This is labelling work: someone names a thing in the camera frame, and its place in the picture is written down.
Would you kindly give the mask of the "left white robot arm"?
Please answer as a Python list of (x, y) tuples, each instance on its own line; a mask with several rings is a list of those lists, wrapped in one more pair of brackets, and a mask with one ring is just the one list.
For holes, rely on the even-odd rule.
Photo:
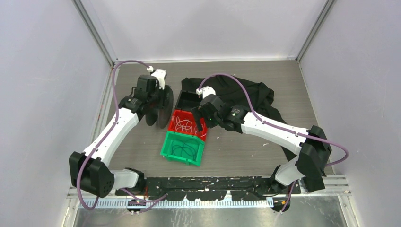
[(110, 170), (108, 166), (121, 142), (142, 118), (149, 126), (166, 127), (174, 95), (165, 79), (166, 71), (161, 69), (141, 75), (131, 94), (118, 104), (118, 113), (94, 142), (83, 152), (71, 154), (71, 183), (79, 192), (86, 191), (100, 198), (120, 188), (127, 188), (134, 196), (144, 192), (145, 180), (141, 171), (133, 168)]

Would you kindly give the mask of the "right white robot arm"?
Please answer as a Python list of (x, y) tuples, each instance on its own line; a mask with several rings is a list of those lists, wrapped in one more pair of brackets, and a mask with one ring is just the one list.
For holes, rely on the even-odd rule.
[(205, 127), (220, 126), (226, 131), (253, 135), (278, 144), (294, 155), (287, 163), (275, 168), (268, 186), (276, 194), (282, 194), (298, 179), (302, 179), (308, 192), (325, 189), (324, 169), (331, 154), (325, 142), (324, 131), (293, 127), (253, 113), (249, 107), (230, 105), (211, 94), (191, 109), (198, 131)]

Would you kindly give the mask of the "grey perforated cable spool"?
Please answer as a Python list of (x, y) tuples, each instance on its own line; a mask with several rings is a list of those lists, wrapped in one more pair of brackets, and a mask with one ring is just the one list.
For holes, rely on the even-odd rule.
[(152, 126), (156, 124), (163, 129), (167, 126), (171, 119), (174, 104), (174, 93), (169, 85), (165, 86), (165, 94), (163, 98), (163, 106), (151, 108), (150, 112), (145, 115), (146, 124)]

